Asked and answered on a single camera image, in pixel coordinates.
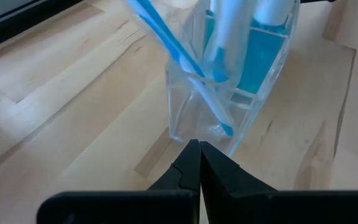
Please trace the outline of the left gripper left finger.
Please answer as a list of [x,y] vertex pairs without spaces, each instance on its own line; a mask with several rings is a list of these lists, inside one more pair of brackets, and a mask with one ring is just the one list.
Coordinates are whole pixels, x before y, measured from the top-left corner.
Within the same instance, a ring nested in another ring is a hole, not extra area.
[[167,171],[138,191],[61,192],[46,199],[37,223],[198,223],[200,142],[191,140]]

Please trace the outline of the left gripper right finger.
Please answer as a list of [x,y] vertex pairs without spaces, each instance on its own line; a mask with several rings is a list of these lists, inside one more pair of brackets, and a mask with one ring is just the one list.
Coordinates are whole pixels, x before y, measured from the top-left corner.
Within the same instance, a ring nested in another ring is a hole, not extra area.
[[358,190],[277,190],[201,142],[210,223],[358,223]]

